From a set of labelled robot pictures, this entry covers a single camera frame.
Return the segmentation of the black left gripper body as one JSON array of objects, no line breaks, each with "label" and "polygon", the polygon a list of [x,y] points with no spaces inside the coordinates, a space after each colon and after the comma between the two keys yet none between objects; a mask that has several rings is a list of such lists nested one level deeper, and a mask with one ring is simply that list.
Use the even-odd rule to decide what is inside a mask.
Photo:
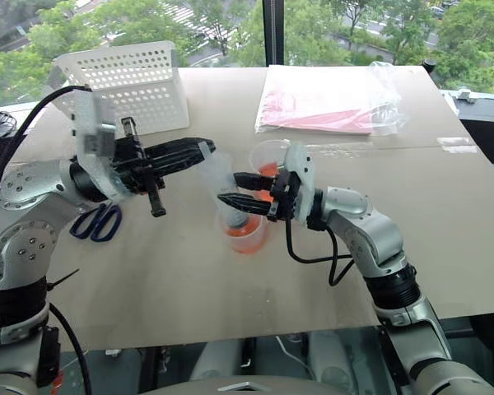
[{"label": "black left gripper body", "polygon": [[146,194],[154,217],[164,216],[160,190],[165,187],[163,178],[156,174],[151,160],[142,146],[137,126],[132,117],[121,119],[124,136],[115,140],[112,167],[124,186],[134,194]]}]

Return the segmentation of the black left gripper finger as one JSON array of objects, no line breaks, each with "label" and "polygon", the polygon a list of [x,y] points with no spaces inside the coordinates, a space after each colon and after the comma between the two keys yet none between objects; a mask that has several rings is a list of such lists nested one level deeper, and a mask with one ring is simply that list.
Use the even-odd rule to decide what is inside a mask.
[{"label": "black left gripper finger", "polygon": [[202,154],[171,154],[149,158],[155,177],[165,177],[189,169],[204,161]]},{"label": "black left gripper finger", "polygon": [[183,137],[163,142],[145,149],[148,159],[162,161],[202,161],[203,153],[200,145],[206,146],[210,152],[216,150],[213,140],[202,137]]}]

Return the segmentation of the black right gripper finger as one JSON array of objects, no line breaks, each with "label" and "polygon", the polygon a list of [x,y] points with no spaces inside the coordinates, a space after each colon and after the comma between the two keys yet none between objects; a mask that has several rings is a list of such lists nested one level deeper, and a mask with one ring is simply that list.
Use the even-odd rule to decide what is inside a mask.
[{"label": "black right gripper finger", "polygon": [[272,206],[271,202],[258,200],[243,193],[221,193],[217,195],[217,198],[229,207],[255,215],[267,215]]},{"label": "black right gripper finger", "polygon": [[249,172],[235,172],[233,177],[239,188],[247,190],[270,190],[275,182],[274,177]]}]

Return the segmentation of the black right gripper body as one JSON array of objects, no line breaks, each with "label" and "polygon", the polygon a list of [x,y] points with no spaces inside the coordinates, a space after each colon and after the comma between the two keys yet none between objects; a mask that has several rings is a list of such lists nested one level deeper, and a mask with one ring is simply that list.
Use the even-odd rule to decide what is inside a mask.
[{"label": "black right gripper body", "polygon": [[295,171],[288,170],[285,166],[278,169],[268,185],[269,195],[273,198],[267,214],[270,221],[290,221],[295,218],[300,187],[301,180]]}]

